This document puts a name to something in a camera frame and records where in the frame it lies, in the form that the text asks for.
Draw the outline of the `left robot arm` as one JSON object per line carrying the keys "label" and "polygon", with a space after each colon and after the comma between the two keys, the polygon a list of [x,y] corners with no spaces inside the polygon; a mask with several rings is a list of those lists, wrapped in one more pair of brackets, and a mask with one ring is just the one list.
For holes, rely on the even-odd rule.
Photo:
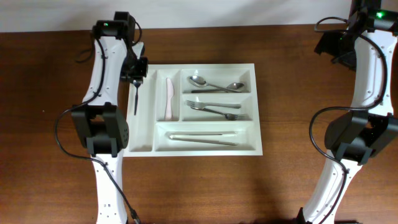
{"label": "left robot arm", "polygon": [[140,87],[148,71],[145,47],[134,37],[139,24],[128,12],[117,11],[111,20],[98,20],[92,28],[95,61],[89,89],[71,116],[86,159],[93,163],[98,200],[97,223],[140,223],[123,193],[123,152],[129,126],[118,107],[121,82]]}

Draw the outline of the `small steel teaspoon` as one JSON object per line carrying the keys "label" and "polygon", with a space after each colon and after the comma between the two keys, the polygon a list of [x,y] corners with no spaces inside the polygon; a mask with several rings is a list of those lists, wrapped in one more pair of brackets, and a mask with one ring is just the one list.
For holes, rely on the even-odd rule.
{"label": "small steel teaspoon", "polygon": [[137,106],[138,106],[138,101],[139,101],[139,87],[141,86],[142,81],[140,80],[134,80],[133,85],[136,88],[136,94],[135,94],[135,99],[134,99],[134,116],[137,113]]}

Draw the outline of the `pink plastic knife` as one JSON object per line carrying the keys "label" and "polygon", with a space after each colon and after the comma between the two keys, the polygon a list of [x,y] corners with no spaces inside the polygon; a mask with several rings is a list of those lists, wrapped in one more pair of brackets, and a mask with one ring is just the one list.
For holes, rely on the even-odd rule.
{"label": "pink plastic knife", "polygon": [[174,84],[170,78],[166,78],[167,98],[165,107],[165,120],[172,120],[172,98],[174,97]]}

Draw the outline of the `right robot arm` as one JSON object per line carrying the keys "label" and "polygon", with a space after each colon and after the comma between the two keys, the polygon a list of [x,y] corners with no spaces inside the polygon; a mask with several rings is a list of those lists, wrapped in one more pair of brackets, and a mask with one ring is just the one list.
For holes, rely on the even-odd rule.
{"label": "right robot arm", "polygon": [[397,137],[391,102],[392,59],[397,45],[397,13],[381,0],[352,1],[344,28],[323,30],[317,54],[331,55],[355,71],[354,95],[344,114],[325,132],[325,165],[315,191],[294,223],[335,223],[335,215],[353,177],[370,158]]}

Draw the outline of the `steel tweezers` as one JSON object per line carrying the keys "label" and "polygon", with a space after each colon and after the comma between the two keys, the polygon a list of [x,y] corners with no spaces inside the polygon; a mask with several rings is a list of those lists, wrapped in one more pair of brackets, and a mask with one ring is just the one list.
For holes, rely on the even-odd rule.
{"label": "steel tweezers", "polygon": [[224,138],[237,135],[236,132],[202,132],[202,133],[168,133],[166,136],[173,141],[197,142],[205,144],[217,144],[224,146],[237,146],[238,143],[225,141]]}

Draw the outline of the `steel tablespoon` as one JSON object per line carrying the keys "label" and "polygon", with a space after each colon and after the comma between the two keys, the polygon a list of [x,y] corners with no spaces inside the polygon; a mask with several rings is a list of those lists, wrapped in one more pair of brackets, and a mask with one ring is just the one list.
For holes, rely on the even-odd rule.
{"label": "steel tablespoon", "polygon": [[225,90],[225,91],[228,91],[228,92],[232,93],[232,90],[226,89],[224,87],[221,87],[221,86],[218,86],[218,85],[215,85],[215,84],[208,83],[203,77],[199,77],[197,75],[190,76],[188,78],[188,81],[192,85],[194,85],[196,87],[199,87],[199,88],[204,88],[206,86],[212,86],[212,87],[219,88],[221,90]]}
{"label": "steel tablespoon", "polygon": [[[233,93],[235,91],[237,91],[238,93],[241,93],[245,89],[245,84],[244,83],[240,83],[240,82],[234,82],[234,83],[229,84],[226,87],[226,89],[232,90]],[[192,90],[191,91],[191,93],[213,93],[213,92],[226,92],[226,93],[228,93],[228,91],[221,90],[219,88],[208,89],[208,90]]]}

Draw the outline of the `steel fork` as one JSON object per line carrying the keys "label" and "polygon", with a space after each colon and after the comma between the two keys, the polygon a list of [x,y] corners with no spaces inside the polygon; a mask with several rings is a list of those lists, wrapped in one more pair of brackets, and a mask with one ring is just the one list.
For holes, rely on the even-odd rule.
{"label": "steel fork", "polygon": [[222,113],[222,112],[211,110],[211,109],[207,109],[207,108],[203,108],[202,111],[206,111],[206,112],[209,112],[209,113],[222,115],[223,117],[225,117],[229,121],[238,121],[238,120],[247,120],[247,119],[249,119],[249,117],[246,116],[245,114]]}
{"label": "steel fork", "polygon": [[205,108],[206,106],[217,106],[217,107],[233,108],[233,109],[241,108],[240,104],[203,103],[199,101],[190,101],[190,100],[186,100],[185,104],[196,108]]}

